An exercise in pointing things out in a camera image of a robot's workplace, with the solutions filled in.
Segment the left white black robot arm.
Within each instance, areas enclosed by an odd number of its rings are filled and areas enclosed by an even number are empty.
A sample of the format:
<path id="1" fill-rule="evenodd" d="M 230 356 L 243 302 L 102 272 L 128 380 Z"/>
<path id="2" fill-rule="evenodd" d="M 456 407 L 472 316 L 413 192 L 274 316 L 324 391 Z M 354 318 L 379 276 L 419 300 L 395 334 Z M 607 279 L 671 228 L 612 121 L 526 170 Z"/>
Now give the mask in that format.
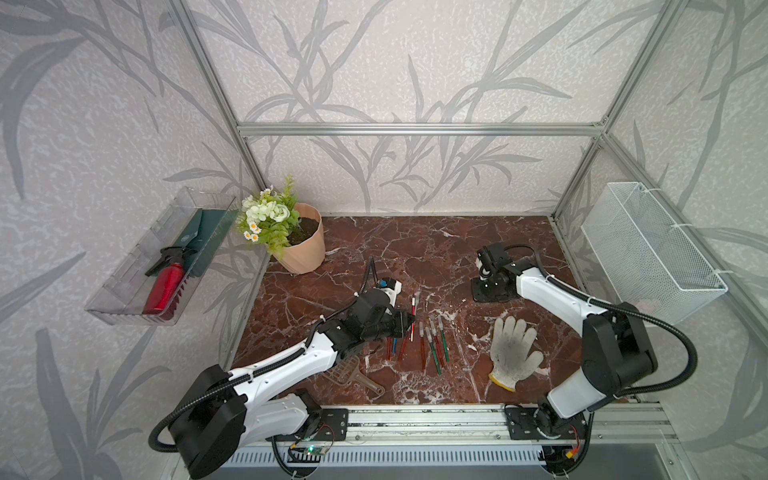
<path id="1" fill-rule="evenodd" d="M 405 337 L 415 317 L 397 307 L 400 291 L 399 282 L 380 281 L 321 318 L 297 344 L 245 367 L 205 369 L 151 430 L 150 449 L 179 454 L 189 476 L 201 479 L 241 446 L 299 432 L 320 407 L 289 388 L 357 355 L 371 341 Z"/>

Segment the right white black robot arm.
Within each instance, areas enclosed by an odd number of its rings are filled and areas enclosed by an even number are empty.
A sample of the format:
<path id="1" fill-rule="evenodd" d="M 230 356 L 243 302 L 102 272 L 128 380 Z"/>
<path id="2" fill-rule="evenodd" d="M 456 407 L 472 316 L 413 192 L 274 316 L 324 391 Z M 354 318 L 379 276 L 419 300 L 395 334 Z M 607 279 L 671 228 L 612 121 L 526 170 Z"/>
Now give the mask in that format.
<path id="1" fill-rule="evenodd" d="M 696 372 L 698 351 L 679 328 L 640 312 L 630 303 L 613 304 L 590 296 L 547 272 L 540 264 L 539 254 L 515 260 L 509 254 L 512 249 L 510 245 L 496 243 L 477 251 L 478 275 L 471 281 L 473 300 L 528 300 L 561 320 L 581 340 L 579 369 L 538 404 L 541 425 L 572 420 L 619 398 L 675 388 Z M 675 337 L 687 360 L 673 378 L 642 386 L 640 380 L 656 372 L 659 366 L 647 331 L 650 325 Z"/>

